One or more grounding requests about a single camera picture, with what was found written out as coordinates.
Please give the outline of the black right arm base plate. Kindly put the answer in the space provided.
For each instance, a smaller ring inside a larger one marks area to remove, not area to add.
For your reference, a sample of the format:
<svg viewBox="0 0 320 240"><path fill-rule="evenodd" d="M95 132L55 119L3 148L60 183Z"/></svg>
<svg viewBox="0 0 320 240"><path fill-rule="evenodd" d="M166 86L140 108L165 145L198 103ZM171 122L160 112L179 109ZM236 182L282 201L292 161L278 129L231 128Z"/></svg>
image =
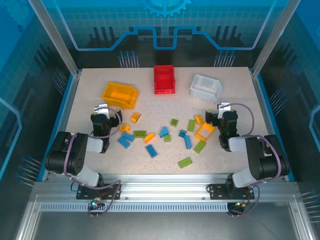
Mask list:
<svg viewBox="0 0 320 240"><path fill-rule="evenodd" d="M248 187L236 188L235 186L218 183L206 187L211 200L254 200L255 194Z"/></svg>

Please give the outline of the aluminium mounting rail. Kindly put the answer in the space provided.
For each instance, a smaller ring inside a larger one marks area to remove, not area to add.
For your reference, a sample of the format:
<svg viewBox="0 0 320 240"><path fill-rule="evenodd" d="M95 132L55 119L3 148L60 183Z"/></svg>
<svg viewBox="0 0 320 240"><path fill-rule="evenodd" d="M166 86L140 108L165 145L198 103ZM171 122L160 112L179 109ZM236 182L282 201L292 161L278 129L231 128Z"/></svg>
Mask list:
<svg viewBox="0 0 320 240"><path fill-rule="evenodd" d="M224 184L227 174L105 174L105 183L121 181L120 202L209 202L209 184ZM49 174L45 182L33 185L30 202L76 202L71 181ZM263 203L295 202L302 197L296 182L277 179L260 184Z"/></svg>

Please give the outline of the white plastic bin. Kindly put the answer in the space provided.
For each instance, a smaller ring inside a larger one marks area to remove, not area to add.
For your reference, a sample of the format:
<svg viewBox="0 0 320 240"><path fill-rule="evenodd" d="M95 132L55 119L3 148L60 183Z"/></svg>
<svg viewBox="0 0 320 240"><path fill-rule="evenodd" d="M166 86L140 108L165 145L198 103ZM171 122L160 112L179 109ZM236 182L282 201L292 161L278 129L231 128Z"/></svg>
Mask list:
<svg viewBox="0 0 320 240"><path fill-rule="evenodd" d="M190 85L190 95L193 98L205 100L210 103L219 103L224 91L218 79L195 74Z"/></svg>

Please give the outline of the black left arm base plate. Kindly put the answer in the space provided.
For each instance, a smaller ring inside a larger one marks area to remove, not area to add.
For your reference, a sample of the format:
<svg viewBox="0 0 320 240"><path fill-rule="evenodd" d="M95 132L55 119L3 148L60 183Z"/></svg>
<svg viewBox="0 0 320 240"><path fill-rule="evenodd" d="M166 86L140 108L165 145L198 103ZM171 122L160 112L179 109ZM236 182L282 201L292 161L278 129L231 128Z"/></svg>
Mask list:
<svg viewBox="0 0 320 240"><path fill-rule="evenodd" d="M118 184L101 190L91 189L84 186L78 186L76 199L77 200L93 200L101 198L102 200L111 200L116 192Z"/></svg>

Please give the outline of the yellow lego window frame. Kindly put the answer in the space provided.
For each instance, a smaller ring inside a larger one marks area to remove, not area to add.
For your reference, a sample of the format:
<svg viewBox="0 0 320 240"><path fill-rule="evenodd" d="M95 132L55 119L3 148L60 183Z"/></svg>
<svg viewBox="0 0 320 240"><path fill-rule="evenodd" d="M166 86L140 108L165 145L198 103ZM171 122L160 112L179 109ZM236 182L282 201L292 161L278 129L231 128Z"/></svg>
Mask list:
<svg viewBox="0 0 320 240"><path fill-rule="evenodd" d="M215 127L205 122L196 132L195 138L200 141L206 142L214 131Z"/></svg>

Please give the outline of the red plastic bin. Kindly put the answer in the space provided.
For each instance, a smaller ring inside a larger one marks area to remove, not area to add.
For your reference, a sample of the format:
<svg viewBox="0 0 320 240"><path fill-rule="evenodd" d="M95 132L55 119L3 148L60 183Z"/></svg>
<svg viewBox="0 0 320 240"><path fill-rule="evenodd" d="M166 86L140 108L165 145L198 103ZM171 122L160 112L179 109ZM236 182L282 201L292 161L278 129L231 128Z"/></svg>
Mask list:
<svg viewBox="0 0 320 240"><path fill-rule="evenodd" d="M176 80L173 65L154 65L154 93L174 94L176 92Z"/></svg>

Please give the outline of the yellow plastic bin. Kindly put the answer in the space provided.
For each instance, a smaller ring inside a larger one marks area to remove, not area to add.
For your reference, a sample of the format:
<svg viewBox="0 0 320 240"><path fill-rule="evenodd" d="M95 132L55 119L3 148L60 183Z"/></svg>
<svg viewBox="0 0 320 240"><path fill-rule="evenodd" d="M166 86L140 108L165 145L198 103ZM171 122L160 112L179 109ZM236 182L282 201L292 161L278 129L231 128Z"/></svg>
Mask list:
<svg viewBox="0 0 320 240"><path fill-rule="evenodd" d="M122 109L133 109L139 92L131 85L109 82L101 98L109 105Z"/></svg>

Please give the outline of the aluminium frame post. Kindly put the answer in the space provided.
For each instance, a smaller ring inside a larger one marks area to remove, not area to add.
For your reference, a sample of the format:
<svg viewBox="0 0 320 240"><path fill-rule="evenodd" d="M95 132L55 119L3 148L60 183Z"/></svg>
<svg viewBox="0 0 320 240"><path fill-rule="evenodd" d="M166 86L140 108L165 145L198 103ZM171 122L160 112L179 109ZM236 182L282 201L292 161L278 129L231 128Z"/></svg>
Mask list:
<svg viewBox="0 0 320 240"><path fill-rule="evenodd" d="M253 78L258 77L258 74L262 70L267 59L269 58L274 47L276 46L278 40L282 36L285 28L287 27L290 19L292 18L300 2L301 0L288 0L271 34L269 35L263 49L261 50L255 64L253 65L253 68L251 71Z"/></svg>
<svg viewBox="0 0 320 240"><path fill-rule="evenodd" d="M51 19L51 16L45 8L42 0L28 0L28 2L34 10L35 14L37 15L39 21L44 27L47 35L49 36L56 50L58 51L69 72L72 74L73 77L77 78L79 75L79 71L76 66L76 63L74 62L67 46L65 45L58 29L56 28L53 20Z"/></svg>

